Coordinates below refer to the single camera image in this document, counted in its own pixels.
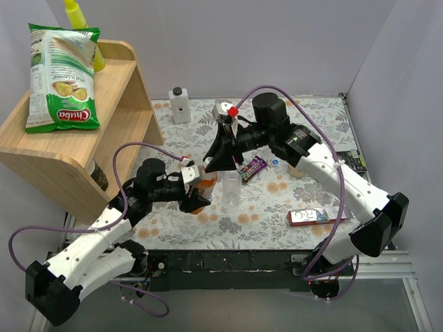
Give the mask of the clear bottle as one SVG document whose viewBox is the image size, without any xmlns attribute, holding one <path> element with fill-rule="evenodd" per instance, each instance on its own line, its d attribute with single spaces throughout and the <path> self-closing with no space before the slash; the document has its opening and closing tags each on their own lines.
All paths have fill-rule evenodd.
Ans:
<svg viewBox="0 0 443 332">
<path fill-rule="evenodd" d="M 239 204 L 242 179 L 237 171 L 226 171 L 222 177 L 222 200 L 228 207 L 236 207 Z"/>
</svg>

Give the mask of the orange soda bottle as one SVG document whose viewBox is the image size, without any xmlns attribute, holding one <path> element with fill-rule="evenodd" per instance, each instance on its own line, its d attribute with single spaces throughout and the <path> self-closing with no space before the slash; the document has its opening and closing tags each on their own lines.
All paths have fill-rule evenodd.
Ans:
<svg viewBox="0 0 443 332">
<path fill-rule="evenodd" d="M 207 200 L 210 200 L 215 184 L 217 183 L 217 172 L 207 172 L 206 168 L 212 161 L 212 157 L 207 157 L 203 161 L 203 165 L 199 167 L 201 180 L 197 183 L 199 195 Z"/>
</svg>

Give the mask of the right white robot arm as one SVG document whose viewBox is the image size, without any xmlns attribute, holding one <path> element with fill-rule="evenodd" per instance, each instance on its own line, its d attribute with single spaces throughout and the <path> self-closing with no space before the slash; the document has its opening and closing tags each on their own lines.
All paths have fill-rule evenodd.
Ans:
<svg viewBox="0 0 443 332">
<path fill-rule="evenodd" d="M 401 192 L 389 194 L 375 187 L 340 163 L 326 140 L 319 137 L 319 130 L 290 120 L 284 101 L 276 94 L 261 93 L 252 105 L 255 122 L 246 128 L 238 125 L 238 110 L 233 105 L 222 102 L 214 106 L 217 135 L 206 154 L 208 172 L 233 171 L 243 163 L 245 152 L 268 146 L 276 157 L 342 199 L 360 223 L 354 230 L 320 243 L 309 260 L 314 269 L 328 275 L 355 255 L 378 257 L 402 229 L 408 198 Z"/>
</svg>

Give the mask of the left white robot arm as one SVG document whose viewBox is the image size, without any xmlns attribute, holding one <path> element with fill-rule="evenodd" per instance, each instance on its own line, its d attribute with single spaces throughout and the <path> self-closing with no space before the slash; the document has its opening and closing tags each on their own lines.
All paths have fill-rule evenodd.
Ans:
<svg viewBox="0 0 443 332">
<path fill-rule="evenodd" d="M 178 172 L 166 174 L 165 163 L 148 158 L 136 176 L 123 184 L 95 222 L 63 251 L 26 269 L 25 298 L 53 325 L 59 326 L 77 311 L 81 301 L 113 278 L 147 269 L 143 245 L 118 239 L 152 211 L 156 202 L 176 201 L 191 213 L 210 205 L 198 184 L 204 169 L 184 161 Z"/>
</svg>

